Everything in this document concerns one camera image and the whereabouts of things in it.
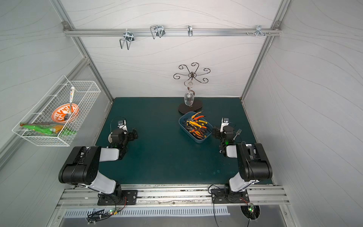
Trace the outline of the yellow black combination pliers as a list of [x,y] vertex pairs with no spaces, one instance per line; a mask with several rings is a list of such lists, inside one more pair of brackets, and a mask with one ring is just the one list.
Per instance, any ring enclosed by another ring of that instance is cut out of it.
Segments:
[[194,127],[194,128],[202,128],[202,125],[196,123],[196,122],[193,122],[193,121],[186,121],[186,126],[189,126],[189,127]]

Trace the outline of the orange long nose pliers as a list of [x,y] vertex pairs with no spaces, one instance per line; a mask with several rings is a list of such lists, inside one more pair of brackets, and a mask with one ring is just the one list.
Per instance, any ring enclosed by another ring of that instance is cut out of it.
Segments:
[[197,121],[198,119],[200,118],[203,118],[204,115],[200,115],[202,112],[197,112],[196,114],[194,114],[191,119],[194,120],[194,121]]

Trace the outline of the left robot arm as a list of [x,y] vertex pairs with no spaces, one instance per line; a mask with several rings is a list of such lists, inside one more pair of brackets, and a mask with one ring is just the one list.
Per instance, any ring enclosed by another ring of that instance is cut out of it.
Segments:
[[120,183],[101,174],[99,164],[122,160],[128,151],[128,143],[139,136],[136,128],[132,131],[119,128],[111,132],[110,137],[112,142],[108,147],[74,147],[59,172],[59,182],[90,188],[114,201],[123,199]]

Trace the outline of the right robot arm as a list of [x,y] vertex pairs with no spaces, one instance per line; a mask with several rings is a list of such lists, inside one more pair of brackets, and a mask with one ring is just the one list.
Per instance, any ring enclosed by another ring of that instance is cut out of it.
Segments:
[[238,172],[226,184],[231,193],[245,192],[249,186],[271,179],[273,175],[263,145],[237,142],[241,132],[241,129],[235,131],[231,126],[214,127],[212,130],[212,135],[220,140],[220,153],[227,158],[237,159]]

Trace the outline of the blue storage box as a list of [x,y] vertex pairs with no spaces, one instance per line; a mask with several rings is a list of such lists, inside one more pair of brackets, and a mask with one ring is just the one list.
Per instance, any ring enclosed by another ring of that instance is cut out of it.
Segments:
[[213,126],[205,119],[202,111],[188,112],[179,119],[180,128],[196,143],[203,143],[212,135]]

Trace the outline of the silver fork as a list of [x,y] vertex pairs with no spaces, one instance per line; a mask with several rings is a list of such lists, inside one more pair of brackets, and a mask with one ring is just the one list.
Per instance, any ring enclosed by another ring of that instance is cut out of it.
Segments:
[[234,138],[233,138],[233,140],[234,140],[234,141],[235,141],[235,139],[236,139],[237,137],[239,137],[239,136],[240,136],[241,132],[242,132],[242,129],[238,129],[238,130],[237,130],[237,132],[234,132],[234,133],[235,133],[235,136],[234,136]]

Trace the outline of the black metal glass stand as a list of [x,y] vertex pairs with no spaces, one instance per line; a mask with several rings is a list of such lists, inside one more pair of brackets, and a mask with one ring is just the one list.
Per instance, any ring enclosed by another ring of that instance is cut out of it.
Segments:
[[184,86],[187,88],[188,91],[192,91],[195,94],[194,103],[191,107],[188,107],[184,103],[184,97],[183,97],[183,103],[179,105],[178,111],[179,113],[186,114],[188,112],[196,112],[198,110],[201,110],[203,107],[202,101],[196,98],[196,93],[193,91],[193,86],[195,82],[200,84],[207,84],[209,83],[209,79],[204,77],[205,75],[211,73],[211,69],[204,68],[203,73],[198,74],[200,64],[197,62],[193,62],[191,64],[192,68],[195,68],[194,70],[189,69],[189,67],[185,64],[181,64],[178,66],[179,70],[186,70],[186,73],[176,73],[173,75],[173,78],[175,80],[180,80],[182,77],[185,77],[186,80],[184,81]]

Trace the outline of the clear wine glass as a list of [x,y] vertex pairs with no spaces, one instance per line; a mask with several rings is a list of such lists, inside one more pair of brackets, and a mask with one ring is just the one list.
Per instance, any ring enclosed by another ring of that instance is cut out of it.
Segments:
[[188,91],[184,95],[184,103],[186,106],[191,107],[194,103],[195,94],[192,91]]

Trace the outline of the orange patterned plate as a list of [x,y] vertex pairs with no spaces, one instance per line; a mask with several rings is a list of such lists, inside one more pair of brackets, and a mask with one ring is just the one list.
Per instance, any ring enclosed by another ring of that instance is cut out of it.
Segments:
[[[64,117],[68,109],[69,109],[69,104],[64,104],[62,106],[59,106],[53,111],[51,119],[56,123],[65,124],[67,121],[64,120]],[[79,113],[78,105],[72,104],[72,115],[68,121],[72,122],[73,120],[75,120],[78,116],[78,113]]]

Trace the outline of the green plastic package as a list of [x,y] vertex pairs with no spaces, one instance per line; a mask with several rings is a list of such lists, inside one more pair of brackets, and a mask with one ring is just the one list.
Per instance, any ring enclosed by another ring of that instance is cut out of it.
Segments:
[[64,125],[60,124],[26,124],[20,123],[21,127],[28,130],[33,130],[42,135],[46,136],[57,136],[57,135],[76,135],[77,131],[74,131]]

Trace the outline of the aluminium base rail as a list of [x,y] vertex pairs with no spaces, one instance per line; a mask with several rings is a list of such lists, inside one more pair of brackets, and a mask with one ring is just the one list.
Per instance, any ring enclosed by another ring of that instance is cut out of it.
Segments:
[[[123,184],[123,190],[137,190],[136,207],[210,206],[214,188],[222,184]],[[247,188],[248,198],[255,205],[289,205],[282,186],[255,184]],[[65,189],[57,209],[96,208],[97,192],[88,188]]]

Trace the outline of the white handled utensil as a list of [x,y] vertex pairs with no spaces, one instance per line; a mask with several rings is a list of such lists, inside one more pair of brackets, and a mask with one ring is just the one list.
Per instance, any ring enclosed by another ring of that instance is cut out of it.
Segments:
[[68,121],[72,115],[72,103],[73,103],[73,98],[74,98],[74,94],[75,94],[75,87],[71,87],[71,91],[70,91],[70,100],[69,100],[69,109],[64,117],[65,121]]

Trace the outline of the aluminium hanging rail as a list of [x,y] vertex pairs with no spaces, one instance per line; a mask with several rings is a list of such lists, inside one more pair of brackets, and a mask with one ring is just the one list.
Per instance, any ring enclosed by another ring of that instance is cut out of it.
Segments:
[[[195,28],[192,37],[244,37],[246,32],[254,32],[256,28]],[[279,36],[281,29],[263,28],[264,32],[270,32],[270,36]],[[64,30],[67,37],[122,37],[129,31],[134,37],[151,37],[150,29],[71,29]],[[187,28],[165,28],[164,37],[188,37]]]

